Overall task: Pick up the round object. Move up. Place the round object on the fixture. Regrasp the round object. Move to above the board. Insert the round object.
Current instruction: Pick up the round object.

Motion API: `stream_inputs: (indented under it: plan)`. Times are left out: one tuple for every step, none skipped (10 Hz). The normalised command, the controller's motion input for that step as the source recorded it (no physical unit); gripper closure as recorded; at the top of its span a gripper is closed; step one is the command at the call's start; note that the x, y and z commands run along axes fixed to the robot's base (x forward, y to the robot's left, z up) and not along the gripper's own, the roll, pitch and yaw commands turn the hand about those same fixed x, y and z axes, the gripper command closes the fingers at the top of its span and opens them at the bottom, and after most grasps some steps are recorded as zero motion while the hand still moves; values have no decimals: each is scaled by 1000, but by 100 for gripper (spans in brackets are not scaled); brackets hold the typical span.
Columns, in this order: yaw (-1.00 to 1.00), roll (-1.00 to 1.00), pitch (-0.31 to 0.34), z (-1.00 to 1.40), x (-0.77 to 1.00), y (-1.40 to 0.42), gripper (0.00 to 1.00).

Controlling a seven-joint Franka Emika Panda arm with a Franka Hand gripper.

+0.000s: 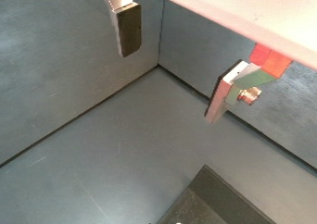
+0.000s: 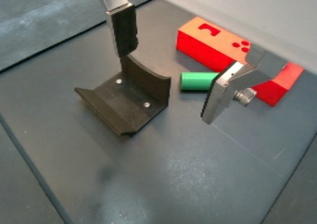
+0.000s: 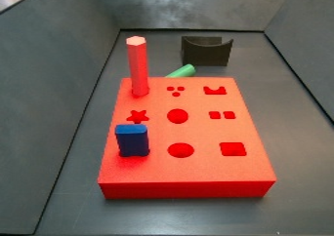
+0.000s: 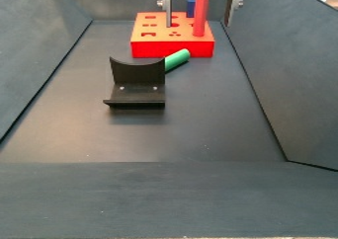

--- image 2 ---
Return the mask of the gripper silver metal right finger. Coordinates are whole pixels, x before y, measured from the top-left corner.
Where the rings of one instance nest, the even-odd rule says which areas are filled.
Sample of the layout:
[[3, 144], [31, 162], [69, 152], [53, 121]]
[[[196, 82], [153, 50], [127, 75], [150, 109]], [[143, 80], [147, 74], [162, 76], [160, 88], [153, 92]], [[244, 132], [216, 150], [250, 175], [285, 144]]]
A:
[[236, 62], [212, 81], [201, 112], [201, 118], [208, 124], [217, 119], [233, 100], [246, 106], [257, 94], [252, 87], [273, 79], [288, 64], [287, 59], [256, 44], [245, 60], [245, 65]]

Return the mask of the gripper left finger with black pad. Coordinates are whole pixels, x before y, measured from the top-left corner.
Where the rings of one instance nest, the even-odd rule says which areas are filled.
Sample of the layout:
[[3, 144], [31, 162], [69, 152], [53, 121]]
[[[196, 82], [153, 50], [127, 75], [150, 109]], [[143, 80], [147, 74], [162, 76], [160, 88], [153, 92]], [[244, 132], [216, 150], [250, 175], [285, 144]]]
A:
[[129, 0], [101, 0], [107, 14], [107, 23], [118, 57], [127, 56], [138, 47], [135, 6]]

